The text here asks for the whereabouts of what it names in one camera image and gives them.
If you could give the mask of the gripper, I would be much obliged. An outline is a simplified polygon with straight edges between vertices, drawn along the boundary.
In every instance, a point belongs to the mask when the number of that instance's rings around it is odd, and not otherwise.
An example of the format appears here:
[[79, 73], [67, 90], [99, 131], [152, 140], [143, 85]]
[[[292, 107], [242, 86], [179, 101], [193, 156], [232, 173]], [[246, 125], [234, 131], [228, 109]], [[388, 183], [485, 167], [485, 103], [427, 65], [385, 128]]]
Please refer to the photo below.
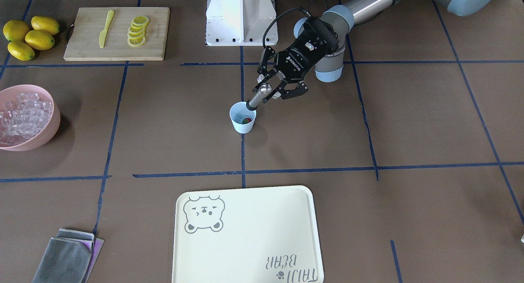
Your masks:
[[[304, 29], [296, 40], [278, 54], [271, 46], [266, 46], [262, 52], [257, 68], [257, 85], [251, 90], [256, 93], [263, 83], [274, 77], [276, 72], [282, 76], [273, 98], [288, 100], [308, 92], [309, 88], [303, 82], [306, 74], [313, 69], [318, 80], [332, 83], [340, 78], [340, 47], [334, 53], [329, 53], [325, 45], [309, 40]], [[285, 89], [287, 84], [296, 84], [294, 89]]]

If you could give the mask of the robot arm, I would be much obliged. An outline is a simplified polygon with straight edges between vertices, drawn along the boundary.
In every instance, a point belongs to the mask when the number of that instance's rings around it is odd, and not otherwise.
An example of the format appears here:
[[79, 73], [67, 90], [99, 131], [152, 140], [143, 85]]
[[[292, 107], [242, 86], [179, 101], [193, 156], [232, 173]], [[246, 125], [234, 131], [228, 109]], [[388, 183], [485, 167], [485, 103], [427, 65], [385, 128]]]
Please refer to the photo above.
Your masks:
[[[308, 91], [304, 79], [314, 70], [318, 80], [331, 83], [343, 71], [346, 35], [358, 25], [372, 20], [382, 11], [401, 0], [349, 0], [327, 9], [322, 16], [312, 16], [300, 7], [305, 18], [294, 26], [295, 40], [280, 52], [265, 45], [257, 72], [254, 97], [247, 101], [250, 110], [270, 98], [301, 96]], [[481, 10], [491, 0], [434, 0], [456, 16], [469, 16]]]

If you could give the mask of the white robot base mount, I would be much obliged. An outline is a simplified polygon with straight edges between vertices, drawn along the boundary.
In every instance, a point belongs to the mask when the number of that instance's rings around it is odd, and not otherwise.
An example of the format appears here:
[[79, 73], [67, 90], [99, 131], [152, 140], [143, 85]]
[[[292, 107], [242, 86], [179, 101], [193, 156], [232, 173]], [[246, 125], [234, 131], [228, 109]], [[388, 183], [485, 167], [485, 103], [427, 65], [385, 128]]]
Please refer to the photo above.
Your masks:
[[275, 0], [207, 0], [208, 46], [262, 46], [278, 42]]

